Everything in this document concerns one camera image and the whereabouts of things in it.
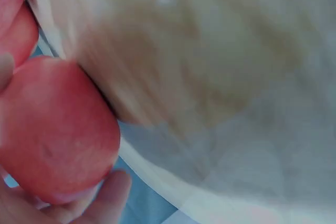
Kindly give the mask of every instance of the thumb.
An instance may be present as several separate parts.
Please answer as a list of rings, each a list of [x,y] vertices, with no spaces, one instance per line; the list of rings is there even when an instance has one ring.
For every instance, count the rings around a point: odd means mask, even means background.
[[[3,90],[13,75],[14,59],[10,54],[0,55],[0,91]]]

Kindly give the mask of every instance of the blue cloth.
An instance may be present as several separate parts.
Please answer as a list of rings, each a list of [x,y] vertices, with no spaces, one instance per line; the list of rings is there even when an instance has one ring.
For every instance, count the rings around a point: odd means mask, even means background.
[[[32,57],[41,54],[41,50],[37,48]],[[174,206],[145,184],[121,158],[118,159],[115,169],[127,171],[133,179],[130,197],[120,224],[161,224],[177,211]],[[8,177],[6,182],[11,187],[17,186],[11,177]]]

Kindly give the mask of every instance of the hand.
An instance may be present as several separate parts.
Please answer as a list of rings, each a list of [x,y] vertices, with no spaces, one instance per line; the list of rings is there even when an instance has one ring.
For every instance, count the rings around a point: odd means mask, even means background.
[[[31,36],[37,26],[29,15],[18,18],[22,2],[0,0],[0,92],[8,85],[14,65],[21,63],[37,42]],[[14,55],[15,63],[5,52]],[[107,177],[98,194],[96,189],[83,199],[50,206],[20,187],[8,188],[3,181],[6,176],[0,166],[0,223],[5,224],[117,224],[131,186],[130,176],[117,171]]]
[[[10,55],[0,56],[0,91],[8,85],[13,67]],[[5,176],[0,166],[0,223],[6,224],[117,224],[131,187],[129,175],[112,172],[93,202],[97,189],[81,200],[49,206],[20,187],[7,187]]]

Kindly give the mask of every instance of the blue surface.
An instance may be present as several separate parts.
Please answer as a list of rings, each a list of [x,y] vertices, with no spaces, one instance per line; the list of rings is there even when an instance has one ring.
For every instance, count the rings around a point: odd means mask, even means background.
[[[33,57],[37,55],[41,55],[39,48]],[[133,179],[130,198],[123,212],[121,224],[161,224],[177,211],[174,206],[147,186],[121,158],[115,168],[126,170]],[[7,178],[6,182],[11,187],[17,185],[11,177]]]

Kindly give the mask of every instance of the white container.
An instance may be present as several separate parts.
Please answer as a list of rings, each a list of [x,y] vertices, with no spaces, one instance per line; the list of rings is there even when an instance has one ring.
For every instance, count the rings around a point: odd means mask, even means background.
[[[123,159],[181,211],[335,223],[336,0],[29,2],[127,122]]]

